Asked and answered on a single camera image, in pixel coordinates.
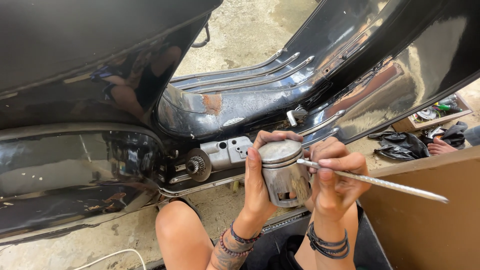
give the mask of hand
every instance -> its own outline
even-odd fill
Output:
[[[315,174],[312,185],[312,201],[315,215],[321,220],[337,222],[371,184],[339,176],[333,171],[350,171],[368,175],[365,157],[360,153],[350,153],[347,147],[334,137],[318,142],[310,147],[311,160],[323,168],[310,168]]]
[[[248,158],[245,161],[245,204],[242,212],[250,218],[258,220],[262,225],[275,212],[276,206],[270,202],[268,190],[262,176],[262,157],[257,149],[268,142],[285,139],[303,141],[303,137],[293,131],[260,131],[248,148]]]

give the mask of concrete floor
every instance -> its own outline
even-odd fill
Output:
[[[283,47],[315,6],[314,0],[225,0],[210,19],[210,43],[192,48],[176,75],[261,62]],[[480,111],[479,88],[480,81],[476,81],[460,91],[475,111]],[[461,120],[469,126],[480,124],[478,113]],[[378,147],[376,141],[367,138],[348,145],[350,151],[366,156],[370,170],[397,163],[376,156],[373,149]],[[202,213],[210,237],[217,238],[243,206],[244,190],[232,193],[228,185],[223,185],[189,198]],[[61,238],[0,246],[0,270],[71,270],[126,248],[137,249],[146,262],[158,260],[161,254],[154,230],[156,214],[153,208],[144,209]],[[124,253],[90,269],[126,270],[139,266],[137,255]]]

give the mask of piston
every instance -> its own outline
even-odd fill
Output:
[[[270,201],[279,207],[301,205],[312,195],[307,168],[297,163],[303,158],[301,142],[270,142],[258,149],[262,157],[262,175]]]

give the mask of scooter body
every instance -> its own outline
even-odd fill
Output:
[[[0,4],[0,245],[239,180],[260,130],[352,142],[480,71],[475,1],[323,0],[264,62],[172,78],[220,4]]]

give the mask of bare foot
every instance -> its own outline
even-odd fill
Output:
[[[437,137],[433,138],[433,143],[428,144],[427,146],[428,146],[428,152],[430,153],[430,155],[433,155],[433,156],[458,150]]]

